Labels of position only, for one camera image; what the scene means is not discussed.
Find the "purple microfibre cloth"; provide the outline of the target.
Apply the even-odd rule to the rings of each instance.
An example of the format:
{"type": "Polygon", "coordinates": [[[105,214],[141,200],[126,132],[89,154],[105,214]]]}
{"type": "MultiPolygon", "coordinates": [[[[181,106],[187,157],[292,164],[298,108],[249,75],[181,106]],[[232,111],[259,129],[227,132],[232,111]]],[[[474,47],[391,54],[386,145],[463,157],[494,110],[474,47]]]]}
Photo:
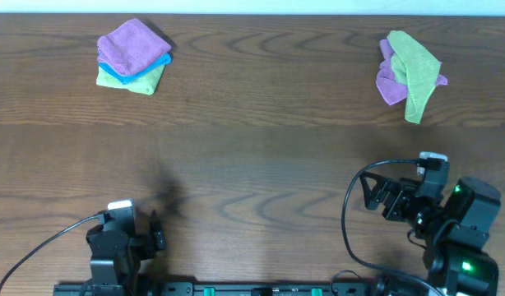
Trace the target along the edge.
{"type": "Polygon", "coordinates": [[[134,76],[167,54],[172,46],[137,18],[103,35],[97,42],[98,62],[120,76],[134,76]]]}

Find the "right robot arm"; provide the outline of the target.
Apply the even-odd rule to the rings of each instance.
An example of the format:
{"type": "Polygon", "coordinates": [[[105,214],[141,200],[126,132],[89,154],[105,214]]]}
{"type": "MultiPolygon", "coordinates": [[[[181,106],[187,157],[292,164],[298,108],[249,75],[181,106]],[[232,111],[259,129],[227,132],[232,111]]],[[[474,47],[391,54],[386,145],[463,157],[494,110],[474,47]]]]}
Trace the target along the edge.
{"type": "Polygon", "coordinates": [[[357,179],[369,210],[383,206],[383,217],[406,222],[424,240],[429,275],[422,294],[495,295],[498,265],[483,247],[501,206],[501,193],[477,178],[460,178],[445,199],[449,162],[445,155],[422,152],[411,162],[419,179],[384,177],[363,169],[357,179]]]}

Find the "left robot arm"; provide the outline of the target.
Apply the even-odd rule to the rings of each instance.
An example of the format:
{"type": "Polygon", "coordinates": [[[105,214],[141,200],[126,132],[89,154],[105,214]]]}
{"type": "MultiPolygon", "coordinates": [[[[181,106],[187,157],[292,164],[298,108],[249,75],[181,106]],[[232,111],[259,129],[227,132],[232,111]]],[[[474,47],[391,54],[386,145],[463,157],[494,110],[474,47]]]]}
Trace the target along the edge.
{"type": "Polygon", "coordinates": [[[148,230],[143,234],[136,231],[135,211],[131,207],[102,211],[99,218],[100,224],[86,234],[92,252],[91,278],[81,286],[79,294],[140,294],[141,262],[166,249],[159,216],[151,213],[148,230]]]}

